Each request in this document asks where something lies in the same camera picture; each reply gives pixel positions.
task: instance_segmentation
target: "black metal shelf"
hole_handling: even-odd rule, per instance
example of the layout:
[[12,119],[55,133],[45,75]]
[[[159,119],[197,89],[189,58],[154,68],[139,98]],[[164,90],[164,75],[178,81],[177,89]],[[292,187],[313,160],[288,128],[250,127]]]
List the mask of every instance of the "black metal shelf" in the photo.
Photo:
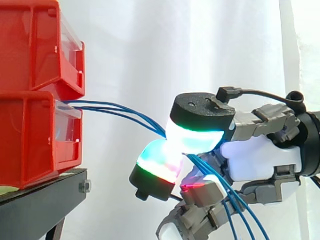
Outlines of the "black metal shelf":
[[75,168],[58,179],[0,196],[0,239],[60,239],[65,216],[86,199],[87,170]]

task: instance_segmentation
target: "metal bolt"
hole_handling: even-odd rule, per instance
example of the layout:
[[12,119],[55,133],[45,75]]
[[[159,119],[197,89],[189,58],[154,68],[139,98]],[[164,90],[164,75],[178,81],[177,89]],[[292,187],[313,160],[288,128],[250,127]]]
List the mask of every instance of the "metal bolt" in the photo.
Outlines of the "metal bolt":
[[79,192],[84,194],[90,193],[91,185],[91,180],[84,180],[83,182],[79,183]]

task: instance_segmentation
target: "green light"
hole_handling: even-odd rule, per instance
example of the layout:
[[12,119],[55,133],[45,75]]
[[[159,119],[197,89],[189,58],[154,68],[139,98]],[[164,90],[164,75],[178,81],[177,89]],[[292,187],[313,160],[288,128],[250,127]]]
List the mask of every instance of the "green light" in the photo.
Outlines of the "green light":
[[167,140],[185,154],[210,152],[221,141],[224,131],[192,131],[176,125],[170,118],[166,125]]
[[183,155],[165,139],[150,142],[137,160],[149,173],[170,183],[175,183],[182,167]]

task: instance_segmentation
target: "blue cable bundle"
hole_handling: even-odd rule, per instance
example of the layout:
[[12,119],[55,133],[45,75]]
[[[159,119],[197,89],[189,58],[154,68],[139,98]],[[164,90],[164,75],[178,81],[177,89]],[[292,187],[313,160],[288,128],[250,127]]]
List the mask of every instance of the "blue cable bundle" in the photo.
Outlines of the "blue cable bundle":
[[[162,128],[156,121],[154,121],[152,118],[137,112],[131,108],[113,103],[113,102],[105,102],[105,101],[89,101],[89,100],[72,100],[72,101],[66,101],[66,104],[94,104],[94,105],[104,105],[104,106],[74,106],[74,108],[76,109],[82,109],[82,110],[88,110],[88,111],[95,111],[95,112],[100,112],[100,113],[106,113],[106,114],[111,114],[111,115],[116,115],[122,118],[126,118],[129,119],[131,121],[134,121],[138,124],[140,124],[141,126],[147,128],[148,130],[160,135],[161,137],[165,138],[166,137],[166,131],[164,130],[164,128]],[[141,119],[143,119],[147,124],[141,122],[138,119],[135,119],[131,116],[127,116],[125,114],[122,113],[127,113],[127,114],[134,114],[138,117],[140,117]],[[197,166],[197,168],[202,172],[202,174],[204,175],[215,175],[217,176],[217,178],[219,179],[219,181],[221,182],[222,186],[225,188],[226,192],[227,192],[227,196],[228,199],[230,201],[230,203],[232,204],[232,207],[237,211],[237,213],[240,215],[241,219],[243,220],[249,235],[251,237],[252,240],[255,240],[255,236],[249,226],[248,221],[246,220],[245,216],[243,215],[238,202],[240,202],[244,208],[250,213],[250,215],[253,217],[253,219],[255,220],[255,222],[257,223],[258,227],[260,228],[264,238],[266,240],[270,240],[268,237],[267,232],[265,231],[265,229],[263,228],[261,222],[258,220],[257,216],[254,214],[254,212],[250,209],[250,207],[246,204],[246,202],[236,193],[236,191],[228,184],[228,182],[217,173],[217,171],[212,168],[207,162],[203,161],[201,158],[199,158],[198,156],[194,155],[194,154],[188,154],[187,157],[193,162],[194,165]],[[231,218],[231,214],[229,212],[229,209],[226,205],[225,201],[222,201],[222,204],[225,208],[229,223],[230,223],[230,227],[234,236],[235,240],[238,240],[237,237],[237,233],[235,230],[235,227],[233,225],[233,221]]]

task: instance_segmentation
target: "red plastic bin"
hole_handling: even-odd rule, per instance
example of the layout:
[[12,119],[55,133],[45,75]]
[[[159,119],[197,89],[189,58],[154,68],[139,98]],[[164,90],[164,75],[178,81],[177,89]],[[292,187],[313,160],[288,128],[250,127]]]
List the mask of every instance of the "red plastic bin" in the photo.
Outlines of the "red plastic bin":
[[0,109],[0,186],[24,189],[81,164],[81,110],[45,91],[1,91]]
[[0,0],[0,90],[85,95],[85,45],[57,0]]

